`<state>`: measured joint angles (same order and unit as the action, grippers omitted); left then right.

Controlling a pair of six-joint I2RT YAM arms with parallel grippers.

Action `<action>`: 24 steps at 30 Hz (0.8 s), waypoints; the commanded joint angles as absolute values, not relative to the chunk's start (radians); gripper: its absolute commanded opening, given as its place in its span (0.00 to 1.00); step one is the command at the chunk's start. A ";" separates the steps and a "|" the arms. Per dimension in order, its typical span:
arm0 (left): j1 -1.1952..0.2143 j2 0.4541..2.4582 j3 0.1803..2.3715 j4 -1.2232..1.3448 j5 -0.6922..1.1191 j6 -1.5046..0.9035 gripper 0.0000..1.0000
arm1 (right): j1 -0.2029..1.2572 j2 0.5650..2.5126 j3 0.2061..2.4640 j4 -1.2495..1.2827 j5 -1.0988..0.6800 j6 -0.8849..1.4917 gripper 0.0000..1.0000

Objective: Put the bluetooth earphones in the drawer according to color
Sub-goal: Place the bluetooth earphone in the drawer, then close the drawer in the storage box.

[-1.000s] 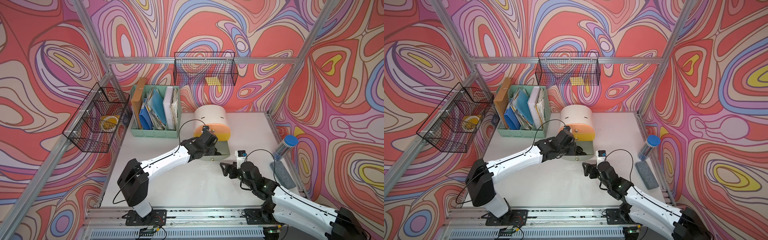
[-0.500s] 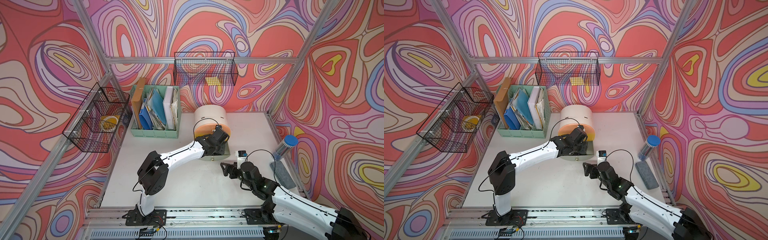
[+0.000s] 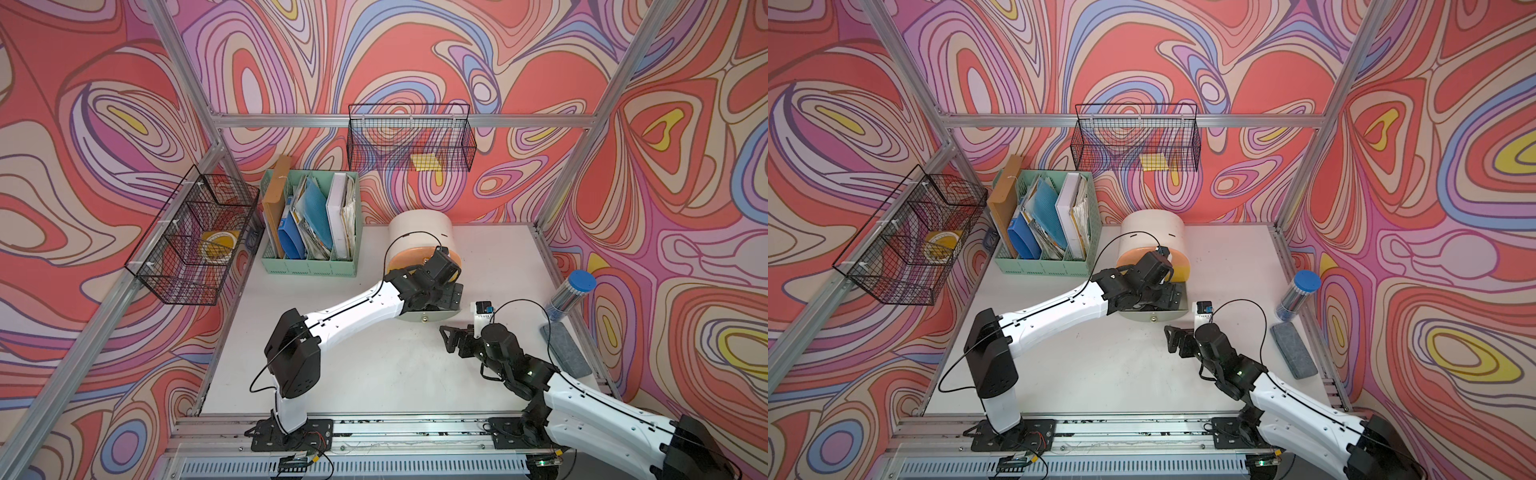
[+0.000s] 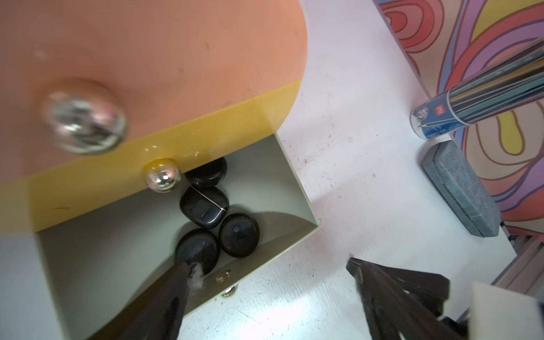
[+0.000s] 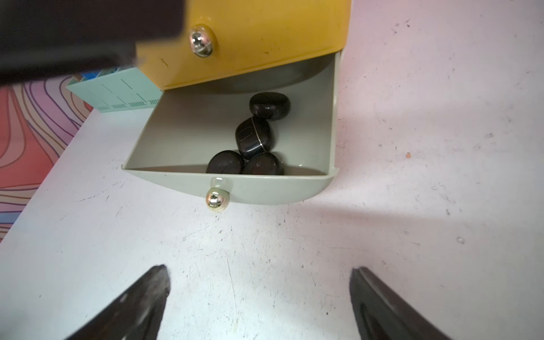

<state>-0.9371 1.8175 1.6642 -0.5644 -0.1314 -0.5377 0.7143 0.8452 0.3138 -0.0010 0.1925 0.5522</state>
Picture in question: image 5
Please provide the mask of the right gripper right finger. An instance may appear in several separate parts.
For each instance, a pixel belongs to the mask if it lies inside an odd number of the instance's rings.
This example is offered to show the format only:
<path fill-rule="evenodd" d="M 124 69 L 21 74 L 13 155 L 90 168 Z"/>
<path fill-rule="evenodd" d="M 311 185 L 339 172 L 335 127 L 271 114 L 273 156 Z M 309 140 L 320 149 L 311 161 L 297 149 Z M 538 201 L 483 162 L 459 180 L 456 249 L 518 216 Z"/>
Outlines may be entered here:
<path fill-rule="evenodd" d="M 448 339 L 370 269 L 353 269 L 351 304 L 362 339 Z"/>

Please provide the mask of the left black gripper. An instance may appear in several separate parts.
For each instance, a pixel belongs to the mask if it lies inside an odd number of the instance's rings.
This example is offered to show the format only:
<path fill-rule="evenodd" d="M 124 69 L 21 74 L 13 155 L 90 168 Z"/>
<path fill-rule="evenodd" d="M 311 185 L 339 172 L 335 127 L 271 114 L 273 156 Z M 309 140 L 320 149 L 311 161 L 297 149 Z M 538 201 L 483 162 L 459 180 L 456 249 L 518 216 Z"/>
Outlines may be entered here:
<path fill-rule="evenodd" d="M 186 2 L 1 2 L 1 84 L 133 65 L 141 42 L 184 30 Z"/>

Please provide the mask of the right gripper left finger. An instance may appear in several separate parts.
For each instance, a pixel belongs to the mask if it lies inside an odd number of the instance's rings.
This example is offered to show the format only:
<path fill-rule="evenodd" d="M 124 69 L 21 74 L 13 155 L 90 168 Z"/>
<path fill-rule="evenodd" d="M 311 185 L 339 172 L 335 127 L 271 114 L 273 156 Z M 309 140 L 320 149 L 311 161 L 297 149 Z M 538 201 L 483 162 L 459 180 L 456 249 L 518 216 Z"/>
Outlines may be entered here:
<path fill-rule="evenodd" d="M 69 339 L 156 339 L 171 290 L 168 268 L 153 266 Z"/>

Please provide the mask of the yellow drawer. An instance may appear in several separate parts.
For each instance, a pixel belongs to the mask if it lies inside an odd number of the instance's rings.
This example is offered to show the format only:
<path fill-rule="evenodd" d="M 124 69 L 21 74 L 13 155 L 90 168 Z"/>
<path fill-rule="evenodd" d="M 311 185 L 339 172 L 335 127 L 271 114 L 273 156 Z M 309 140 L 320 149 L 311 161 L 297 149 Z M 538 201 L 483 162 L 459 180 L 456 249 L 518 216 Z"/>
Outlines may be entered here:
<path fill-rule="evenodd" d="M 336 53 L 351 1 L 187 1 L 184 32 L 137 44 L 137 66 L 161 90 Z"/>

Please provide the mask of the green bottom drawer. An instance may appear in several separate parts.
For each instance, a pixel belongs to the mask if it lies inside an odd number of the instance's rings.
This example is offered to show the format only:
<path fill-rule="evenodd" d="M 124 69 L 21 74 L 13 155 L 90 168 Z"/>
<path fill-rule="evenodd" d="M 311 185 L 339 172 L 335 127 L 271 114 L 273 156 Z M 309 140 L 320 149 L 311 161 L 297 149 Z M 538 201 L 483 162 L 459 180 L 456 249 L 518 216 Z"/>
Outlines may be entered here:
<path fill-rule="evenodd" d="M 340 52 L 167 90 L 123 169 L 154 184 L 204 198 L 225 191 L 232 203 L 285 205 L 323 192 L 337 175 L 335 149 Z M 290 113 L 271 123 L 282 176 L 209 174 L 209 161 L 236 150 L 235 130 L 260 92 L 285 94 Z"/>

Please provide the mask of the black oblong earphone case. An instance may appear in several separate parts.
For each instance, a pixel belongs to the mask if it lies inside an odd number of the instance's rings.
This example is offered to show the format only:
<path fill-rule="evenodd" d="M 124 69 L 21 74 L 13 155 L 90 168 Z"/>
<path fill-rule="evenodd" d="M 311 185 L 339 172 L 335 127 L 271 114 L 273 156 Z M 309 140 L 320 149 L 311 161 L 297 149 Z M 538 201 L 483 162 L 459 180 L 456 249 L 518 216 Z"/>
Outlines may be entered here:
<path fill-rule="evenodd" d="M 246 160 L 273 150 L 275 134 L 266 119 L 250 117 L 240 123 L 235 131 L 239 153 Z"/>

